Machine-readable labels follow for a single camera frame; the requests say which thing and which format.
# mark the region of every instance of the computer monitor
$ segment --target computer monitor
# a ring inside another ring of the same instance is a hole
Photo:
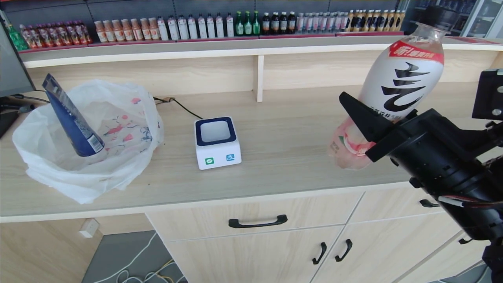
[[[0,97],[35,90],[1,19],[0,23]]]

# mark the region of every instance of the bottle cap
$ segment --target bottle cap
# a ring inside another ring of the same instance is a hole
[[[441,6],[428,6],[419,22],[444,31],[451,31],[458,18],[459,14],[455,10]]]

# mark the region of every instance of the drawer handle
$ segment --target drawer handle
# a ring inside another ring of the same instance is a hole
[[[464,245],[464,244],[468,244],[469,242],[471,242],[473,239],[470,239],[470,240],[465,240],[465,239],[461,239],[459,240],[458,242],[461,244],[461,245]]]
[[[321,258],[323,257],[323,255],[325,254],[325,252],[326,252],[326,244],[325,244],[325,242],[322,242],[321,243],[321,255],[319,255],[318,259],[313,258],[313,264],[314,265],[317,265],[321,261]]]
[[[440,207],[440,204],[438,204],[438,203],[432,203],[431,201],[429,201],[427,199],[422,199],[422,200],[419,201],[419,203],[423,207]]]
[[[266,226],[274,226],[281,225],[288,221],[288,218],[285,214],[278,215],[278,219],[272,223],[264,223],[264,224],[252,224],[252,225],[241,225],[239,223],[239,219],[229,219],[229,227],[231,228],[256,228],[256,227],[266,227]]]
[[[338,255],[336,255],[336,261],[337,262],[342,261],[348,255],[349,251],[353,247],[353,242],[351,242],[350,239],[347,239],[346,240],[346,245],[348,245],[348,248],[346,249],[346,252],[343,254],[343,256],[339,257]]]

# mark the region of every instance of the electrical outlet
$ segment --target electrical outlet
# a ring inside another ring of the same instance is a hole
[[[80,229],[80,233],[86,238],[92,238],[96,233],[96,230],[100,227],[98,221],[94,218],[86,219],[82,228]]]

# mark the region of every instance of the drawer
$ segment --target drawer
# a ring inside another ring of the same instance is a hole
[[[349,222],[381,220],[444,211],[441,207],[423,207],[420,203],[422,199],[437,203],[422,189],[403,188],[367,191]]]
[[[157,227],[168,227],[163,229],[165,241],[199,239],[343,224],[348,220],[361,195],[362,193],[358,192],[174,209],[147,213],[147,216],[156,230]],[[244,227],[230,227],[230,219],[236,219],[235,224]],[[246,227],[270,223],[278,225]]]

